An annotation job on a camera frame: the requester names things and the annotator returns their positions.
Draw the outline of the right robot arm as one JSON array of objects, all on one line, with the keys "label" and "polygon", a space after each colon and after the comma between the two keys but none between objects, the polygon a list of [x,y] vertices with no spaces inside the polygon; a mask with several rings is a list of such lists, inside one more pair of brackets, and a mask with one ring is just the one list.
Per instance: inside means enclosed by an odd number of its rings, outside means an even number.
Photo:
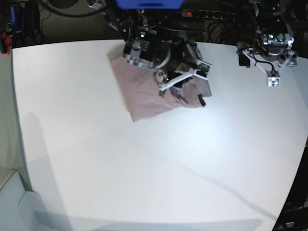
[{"label": "right robot arm", "polygon": [[127,63],[153,73],[161,96],[192,78],[208,80],[211,64],[203,61],[194,38],[188,36],[203,31],[180,27],[172,11],[161,9],[161,2],[142,1],[127,10],[114,0],[89,0],[88,5],[101,10],[106,23],[121,35]]}]

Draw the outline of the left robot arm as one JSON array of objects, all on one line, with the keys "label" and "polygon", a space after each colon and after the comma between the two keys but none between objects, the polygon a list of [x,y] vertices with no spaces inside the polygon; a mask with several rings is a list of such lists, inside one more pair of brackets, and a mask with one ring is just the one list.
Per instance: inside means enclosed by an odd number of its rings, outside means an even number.
[{"label": "left robot arm", "polygon": [[281,73],[286,67],[296,67],[293,49],[294,33],[285,18],[282,0],[250,0],[253,34],[245,42],[237,43],[239,65],[250,68],[253,64],[266,75],[269,88],[278,88]]}]

